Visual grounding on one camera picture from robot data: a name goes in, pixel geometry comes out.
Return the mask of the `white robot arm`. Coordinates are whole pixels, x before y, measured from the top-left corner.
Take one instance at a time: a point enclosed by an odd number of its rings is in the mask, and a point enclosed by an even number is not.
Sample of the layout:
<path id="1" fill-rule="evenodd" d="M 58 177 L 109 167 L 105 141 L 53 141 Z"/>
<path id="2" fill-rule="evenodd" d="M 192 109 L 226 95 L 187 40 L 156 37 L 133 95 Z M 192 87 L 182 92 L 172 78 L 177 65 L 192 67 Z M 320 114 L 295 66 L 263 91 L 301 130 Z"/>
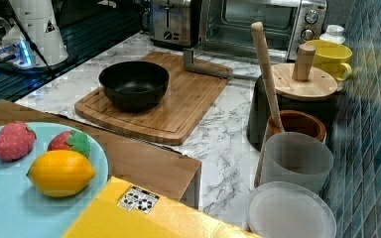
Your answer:
<path id="1" fill-rule="evenodd" d="M 14 25 L 0 17 L 0 60 L 20 69 L 58 65 L 68 58 L 52 0 L 7 0 Z"/>

